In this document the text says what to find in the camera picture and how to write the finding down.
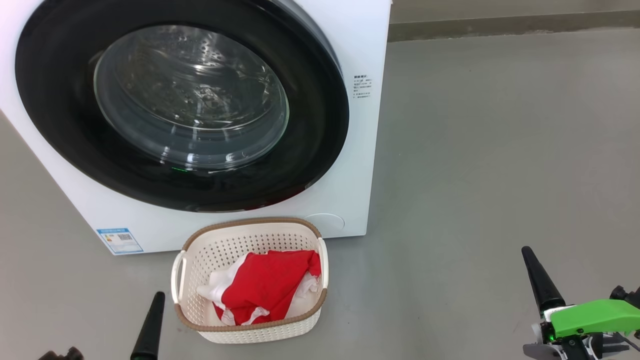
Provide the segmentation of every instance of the round glass door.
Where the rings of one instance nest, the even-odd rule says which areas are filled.
[[[185,170],[242,167],[281,138],[289,103],[260,57],[191,26],[152,26],[109,46],[93,89],[111,126],[149,156]]]

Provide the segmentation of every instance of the white plastic basket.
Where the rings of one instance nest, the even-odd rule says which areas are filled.
[[[302,315],[254,325],[225,326],[211,301],[196,289],[209,283],[211,272],[224,270],[247,252],[315,250],[320,255],[323,285]],[[320,232],[297,218],[258,218],[205,227],[191,235],[176,256],[171,272],[175,311],[187,327],[215,343],[241,344],[292,338],[318,321],[329,284],[329,261]]]

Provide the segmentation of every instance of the wall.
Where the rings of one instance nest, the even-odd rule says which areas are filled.
[[[638,9],[639,0],[394,0],[391,23]]]

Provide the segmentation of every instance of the washing machine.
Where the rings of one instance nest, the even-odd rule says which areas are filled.
[[[243,218],[363,235],[389,10],[5,0],[0,110],[113,254]]]

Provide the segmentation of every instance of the concrete floor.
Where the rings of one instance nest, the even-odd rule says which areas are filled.
[[[640,286],[640,30],[390,44],[369,234],[306,336],[160,359],[524,359],[530,245],[567,302]],[[0,349],[127,359],[174,253],[114,257],[0,121]],[[630,354],[623,358],[636,358]]]

